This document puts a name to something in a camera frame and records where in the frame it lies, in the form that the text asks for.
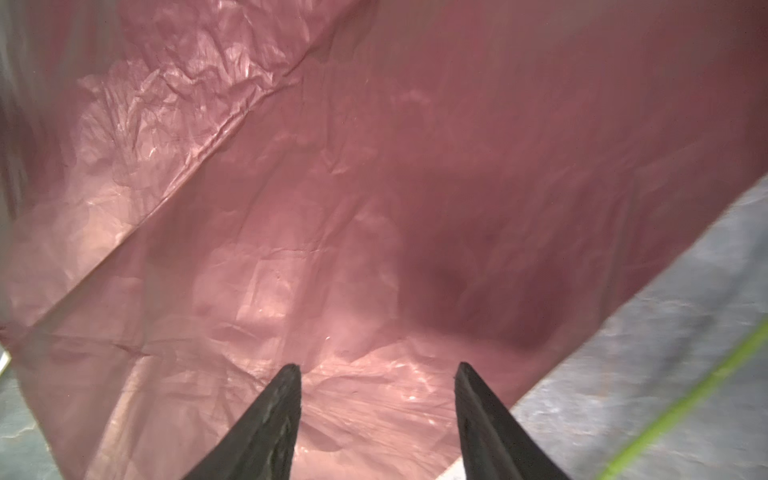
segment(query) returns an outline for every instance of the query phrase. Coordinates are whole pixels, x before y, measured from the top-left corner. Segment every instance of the gray surface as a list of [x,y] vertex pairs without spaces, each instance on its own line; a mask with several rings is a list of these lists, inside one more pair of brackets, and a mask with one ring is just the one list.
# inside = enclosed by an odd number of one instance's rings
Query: gray surface
[[[768,178],[609,319],[513,412],[574,480],[716,365],[768,312]],[[768,480],[768,349],[728,379],[625,479]],[[462,478],[455,465],[442,477]],[[0,378],[0,479],[58,480],[11,372]]]

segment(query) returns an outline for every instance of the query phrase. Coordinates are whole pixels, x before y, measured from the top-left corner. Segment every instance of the red plastic sheet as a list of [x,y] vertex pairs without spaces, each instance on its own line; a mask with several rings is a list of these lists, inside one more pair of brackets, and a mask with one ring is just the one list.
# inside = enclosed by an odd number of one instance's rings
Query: red plastic sheet
[[434,478],[460,360],[514,402],[768,171],[764,12],[121,4],[2,272],[62,473],[180,478],[297,362],[293,478]]

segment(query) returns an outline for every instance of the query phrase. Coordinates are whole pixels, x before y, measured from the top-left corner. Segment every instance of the pink plastic bag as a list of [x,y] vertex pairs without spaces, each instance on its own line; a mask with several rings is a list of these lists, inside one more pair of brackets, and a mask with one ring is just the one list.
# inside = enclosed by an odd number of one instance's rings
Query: pink plastic bag
[[293,478],[434,478],[459,361],[513,403],[768,171],[761,8],[121,4],[2,274],[63,475],[180,478],[297,362]]

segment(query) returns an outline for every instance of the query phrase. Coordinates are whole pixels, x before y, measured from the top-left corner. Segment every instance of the green stem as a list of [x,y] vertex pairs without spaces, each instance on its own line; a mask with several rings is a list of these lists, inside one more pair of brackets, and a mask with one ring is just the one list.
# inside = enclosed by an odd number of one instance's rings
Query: green stem
[[742,366],[768,340],[768,316],[763,317],[760,325],[738,347],[733,349],[715,370],[699,382],[687,395],[677,400],[666,412],[651,423],[634,441],[624,447],[608,463],[598,480],[616,478],[635,457],[641,454],[651,443],[667,430],[674,427],[702,399],[714,392],[720,384]]

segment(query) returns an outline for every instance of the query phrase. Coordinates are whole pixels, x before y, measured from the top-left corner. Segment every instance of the green wire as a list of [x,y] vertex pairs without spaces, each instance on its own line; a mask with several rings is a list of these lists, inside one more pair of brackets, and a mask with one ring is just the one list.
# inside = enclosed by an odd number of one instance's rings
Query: green wire
[[656,438],[674,427],[696,404],[708,397],[718,386],[742,366],[768,340],[768,316],[738,347],[733,349],[715,370],[696,385],[682,399],[677,400],[666,412],[651,423],[634,441],[624,447],[608,463],[598,480],[616,478],[639,454],[643,452]]

